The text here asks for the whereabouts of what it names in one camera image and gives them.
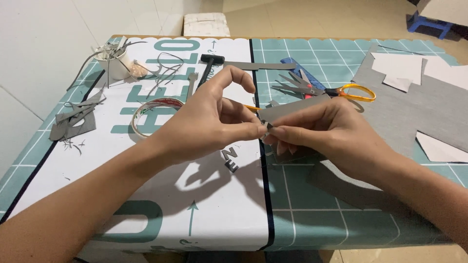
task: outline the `left hand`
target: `left hand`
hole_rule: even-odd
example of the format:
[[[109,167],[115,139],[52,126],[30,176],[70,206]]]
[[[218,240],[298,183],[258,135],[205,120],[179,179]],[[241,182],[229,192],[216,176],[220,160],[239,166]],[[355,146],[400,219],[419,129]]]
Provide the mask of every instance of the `left hand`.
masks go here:
[[[241,103],[223,98],[223,89],[233,81],[255,93],[249,74],[225,66],[144,143],[162,149],[163,159],[174,165],[224,149],[236,141],[262,137],[267,129],[256,115]]]

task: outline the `blue ruler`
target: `blue ruler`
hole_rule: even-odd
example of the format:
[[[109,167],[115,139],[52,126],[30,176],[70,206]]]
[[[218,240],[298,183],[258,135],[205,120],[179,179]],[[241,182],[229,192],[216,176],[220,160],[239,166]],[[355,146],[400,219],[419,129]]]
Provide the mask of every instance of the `blue ruler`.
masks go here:
[[[300,75],[300,72],[299,72],[299,70],[302,69],[304,71],[304,73],[306,74],[307,78],[309,79],[310,84],[312,84],[314,87],[316,87],[318,89],[326,89],[326,87],[320,81],[318,81],[314,76],[312,76],[312,74],[310,74],[309,71],[307,71],[305,68],[303,68],[293,58],[284,58],[284,59],[282,59],[280,61],[281,61],[281,63],[296,63],[296,68],[291,69],[290,70],[291,72],[298,75],[299,77],[302,77]]]

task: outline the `tiled floor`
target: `tiled floor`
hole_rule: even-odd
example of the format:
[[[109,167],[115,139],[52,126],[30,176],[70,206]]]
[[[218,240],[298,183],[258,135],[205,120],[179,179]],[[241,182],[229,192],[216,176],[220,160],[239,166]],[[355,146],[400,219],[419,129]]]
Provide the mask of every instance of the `tiled floor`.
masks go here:
[[[406,30],[415,10],[406,0],[203,0],[201,6],[202,13],[223,12],[233,37],[431,40],[467,65],[467,40]]]
[[[406,18],[416,7],[406,0],[203,0],[201,12],[223,12],[233,37],[304,37],[431,40],[468,64],[468,41],[453,33],[409,33]],[[321,251],[324,263],[468,262],[457,245]]]

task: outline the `rubber mallet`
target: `rubber mallet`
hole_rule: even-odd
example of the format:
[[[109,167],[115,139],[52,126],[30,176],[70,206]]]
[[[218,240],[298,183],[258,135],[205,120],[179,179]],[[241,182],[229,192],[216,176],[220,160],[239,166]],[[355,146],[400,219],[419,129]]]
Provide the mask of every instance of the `rubber mallet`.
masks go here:
[[[222,65],[224,64],[224,57],[223,56],[216,56],[216,55],[209,55],[209,54],[202,54],[200,60],[202,62],[206,62],[206,68],[203,72],[203,76],[198,83],[198,88],[206,82],[206,78],[208,78],[208,74],[211,71],[211,67],[213,65]]]

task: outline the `paper cup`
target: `paper cup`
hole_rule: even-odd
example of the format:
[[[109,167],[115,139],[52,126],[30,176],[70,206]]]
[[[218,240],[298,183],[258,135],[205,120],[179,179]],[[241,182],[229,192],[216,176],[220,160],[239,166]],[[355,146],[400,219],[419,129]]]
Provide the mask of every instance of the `paper cup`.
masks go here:
[[[122,55],[117,57],[124,65],[122,65],[122,63],[117,61],[117,58],[113,58],[110,61],[108,61],[107,59],[103,59],[101,54],[95,55],[94,58],[97,61],[99,61],[99,64],[101,65],[101,67],[106,72],[108,72],[109,77],[111,77],[112,79],[124,80],[130,77],[130,73],[124,67],[125,65],[127,66],[127,68],[130,68],[130,66],[133,63],[133,60],[131,60],[129,56],[127,55],[127,50],[125,50],[125,52],[123,52]]]

